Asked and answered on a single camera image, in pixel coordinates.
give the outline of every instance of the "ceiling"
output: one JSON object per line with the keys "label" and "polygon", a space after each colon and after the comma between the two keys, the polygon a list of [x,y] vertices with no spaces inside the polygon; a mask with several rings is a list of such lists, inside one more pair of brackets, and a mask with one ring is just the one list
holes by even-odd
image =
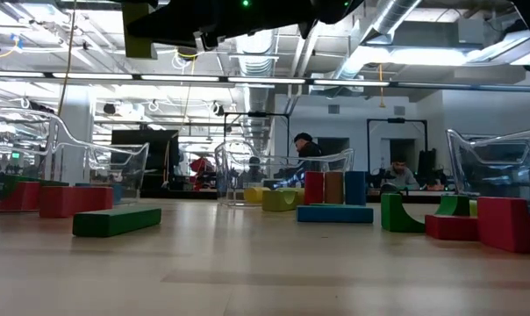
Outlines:
{"label": "ceiling", "polygon": [[[69,22],[73,5],[72,1],[66,0],[0,1],[0,53],[4,54],[13,49],[15,39],[18,39],[13,53],[0,58],[0,70],[65,72],[68,65]],[[240,57],[236,56],[236,39],[227,39],[215,51],[200,54],[193,63],[179,58],[176,47],[158,44],[154,45],[158,52],[157,60],[131,59],[125,57],[123,20],[118,4],[78,0],[77,8],[70,72],[243,75],[240,72]],[[352,42],[349,35],[354,30],[354,25],[375,14],[376,0],[367,0],[354,14],[338,24],[317,27],[315,43],[300,39],[295,25],[275,30],[274,48],[271,53],[275,61],[273,76],[309,77],[333,72],[349,53],[349,43]],[[452,25],[461,15],[462,19],[483,21],[485,31],[498,38],[500,31],[517,13],[510,2],[502,0],[427,0],[413,10],[405,21]],[[298,47],[303,44],[305,49],[299,51]],[[378,64],[367,64],[359,75],[369,80],[382,78],[427,83],[465,83],[470,82],[471,78],[475,78],[478,83],[516,83],[524,77],[520,66],[497,63],[483,63],[482,66],[485,67],[383,63],[379,68]],[[109,133],[112,128],[134,128],[134,125],[104,125],[103,122],[108,120],[130,121],[128,118],[104,114],[106,103],[142,105],[143,117],[149,121],[178,125],[185,121],[201,125],[222,123],[222,118],[211,113],[210,108],[215,102],[222,104],[227,111],[247,110],[244,105],[244,90],[239,86],[222,88],[115,83],[92,84],[92,89],[95,90],[98,101],[98,134]],[[20,99],[24,97],[56,108],[60,91],[58,83],[34,83],[32,80],[28,83],[0,82],[0,104],[18,106]],[[286,95],[286,89],[277,87],[274,93]],[[410,101],[414,102],[420,91],[385,89],[383,93],[385,96],[409,97]],[[367,88],[362,96],[369,99],[380,94],[381,90],[378,88]],[[305,113],[300,107],[313,106],[307,105],[312,103],[298,103],[294,114]],[[223,132],[218,126],[193,128],[197,130],[191,130],[191,134],[201,136],[209,133],[221,135]],[[234,128],[232,136],[241,137],[243,132],[240,128]]]}

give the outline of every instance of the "man in black cap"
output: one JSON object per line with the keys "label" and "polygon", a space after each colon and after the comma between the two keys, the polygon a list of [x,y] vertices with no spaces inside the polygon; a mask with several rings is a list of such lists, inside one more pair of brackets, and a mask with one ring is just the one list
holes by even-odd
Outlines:
{"label": "man in black cap", "polygon": [[294,144],[297,147],[298,157],[320,157],[323,155],[318,144],[312,141],[308,133],[300,133],[294,138]]}

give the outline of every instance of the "red cylinder block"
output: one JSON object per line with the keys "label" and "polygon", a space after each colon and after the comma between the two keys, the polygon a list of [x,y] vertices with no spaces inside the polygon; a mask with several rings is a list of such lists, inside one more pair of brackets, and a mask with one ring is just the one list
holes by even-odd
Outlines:
{"label": "red cylinder block", "polygon": [[306,171],[304,174],[304,204],[324,203],[324,173]]}

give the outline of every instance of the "black metal frame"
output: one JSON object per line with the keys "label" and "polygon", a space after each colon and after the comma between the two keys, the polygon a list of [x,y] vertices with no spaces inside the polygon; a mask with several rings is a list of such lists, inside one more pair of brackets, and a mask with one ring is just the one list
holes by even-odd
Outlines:
{"label": "black metal frame", "polygon": [[[229,115],[237,115],[232,123],[228,124],[226,119]],[[266,117],[285,117],[286,122],[286,155],[289,156],[290,152],[290,115],[284,113],[266,113],[266,112],[224,112],[224,141],[226,141],[226,128],[232,126],[236,120],[242,115],[247,115],[250,118],[266,118]]]}
{"label": "black metal frame", "polygon": [[367,162],[369,166],[369,173],[371,171],[370,169],[370,122],[387,122],[389,124],[404,124],[406,122],[411,123],[422,123],[423,127],[425,127],[425,151],[429,150],[429,137],[427,133],[427,122],[426,119],[405,119],[405,118],[367,118]]}

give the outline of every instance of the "light wood floor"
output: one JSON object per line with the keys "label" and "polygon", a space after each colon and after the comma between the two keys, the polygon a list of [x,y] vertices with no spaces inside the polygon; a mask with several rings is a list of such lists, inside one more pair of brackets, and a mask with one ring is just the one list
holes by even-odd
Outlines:
{"label": "light wood floor", "polygon": [[530,315],[530,255],[386,233],[379,217],[298,224],[294,212],[142,203],[163,207],[162,224],[109,239],[0,214],[0,315]]}

